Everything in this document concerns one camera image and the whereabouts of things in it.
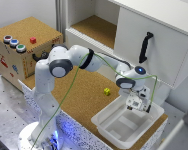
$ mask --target red object on box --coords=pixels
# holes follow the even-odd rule
[[[31,37],[31,38],[30,38],[30,42],[31,42],[32,44],[36,43],[36,38],[35,38],[35,37]]]

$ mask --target brown cork surface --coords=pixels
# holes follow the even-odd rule
[[[11,35],[13,39],[19,40],[20,44],[25,45],[28,51],[48,41],[51,41],[60,35],[62,36],[60,32],[34,17],[29,17],[0,28],[1,42],[3,42],[3,38],[6,35]],[[36,37],[35,44],[30,43],[31,37]]]
[[[114,49],[117,26],[97,16],[92,16],[72,28]]]
[[[64,78],[55,79],[55,89],[52,91],[52,94],[58,102],[62,100],[64,94],[67,92],[76,69],[77,67],[74,67]],[[31,89],[35,86],[34,77],[33,75],[23,81]],[[105,88],[110,89],[110,96],[106,96],[103,93]],[[96,126],[91,122],[91,118],[115,100],[119,96],[118,91],[119,88],[116,84],[101,74],[79,70],[74,86],[61,108],[114,150],[117,150],[115,146],[99,134]],[[140,149],[166,119],[167,115],[162,115],[130,150]]]

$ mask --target white cabinet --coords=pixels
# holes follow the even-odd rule
[[[80,44],[132,66],[143,66],[172,88],[188,76],[188,4],[176,0],[66,0],[66,10],[68,47]],[[140,64],[147,32],[154,36],[148,40],[147,60]]]

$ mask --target cabinet door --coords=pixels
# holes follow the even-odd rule
[[[139,56],[147,32],[149,39],[147,60],[140,64]],[[144,67],[149,74],[175,86],[175,80],[188,51],[188,36],[130,10],[121,8],[114,54],[133,65]]]

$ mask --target open shelf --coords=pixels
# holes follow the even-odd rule
[[[114,49],[116,25],[94,15],[71,27]]]

